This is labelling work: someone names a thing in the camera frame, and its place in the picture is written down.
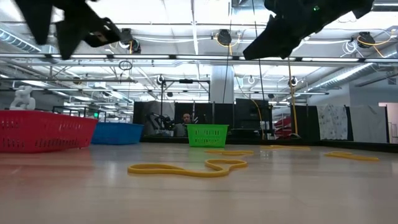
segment red basket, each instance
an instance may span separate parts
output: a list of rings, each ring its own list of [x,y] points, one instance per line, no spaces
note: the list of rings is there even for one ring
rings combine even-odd
[[[0,111],[0,152],[51,152],[90,145],[98,120],[41,111]]]

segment fabric curtain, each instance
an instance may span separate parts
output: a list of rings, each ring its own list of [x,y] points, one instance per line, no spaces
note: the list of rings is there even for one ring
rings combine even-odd
[[[347,140],[348,118],[344,106],[317,106],[320,138]]]
[[[386,109],[379,106],[351,106],[351,123],[356,142],[387,142]]]

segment blue basket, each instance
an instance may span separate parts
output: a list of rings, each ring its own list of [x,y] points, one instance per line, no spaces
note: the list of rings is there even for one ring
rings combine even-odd
[[[141,124],[98,123],[92,144],[123,145],[139,143],[143,129]]]

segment wall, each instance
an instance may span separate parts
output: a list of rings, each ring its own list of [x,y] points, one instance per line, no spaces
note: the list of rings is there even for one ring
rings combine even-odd
[[[0,91],[0,110],[9,108],[14,97],[13,91]],[[36,109],[50,111],[53,106],[63,106],[64,99],[61,96],[45,94],[44,91],[33,91],[32,97],[36,100]]]
[[[348,84],[342,85],[340,90],[329,90],[329,95],[313,95],[308,98],[307,103],[310,106],[317,105],[336,105],[349,106],[351,103],[350,88]]]
[[[379,106],[387,106],[387,116],[389,122],[389,135],[391,143],[398,143],[397,138],[397,125],[398,125],[398,103],[379,103]]]
[[[373,105],[379,103],[398,103],[398,85],[388,85],[387,80],[382,80],[370,85],[355,87],[350,84],[351,105]]]

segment white robot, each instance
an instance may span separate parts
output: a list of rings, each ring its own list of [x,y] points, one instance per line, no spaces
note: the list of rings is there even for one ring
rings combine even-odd
[[[15,92],[14,101],[11,103],[10,110],[34,110],[36,101],[30,97],[31,86],[20,86]]]

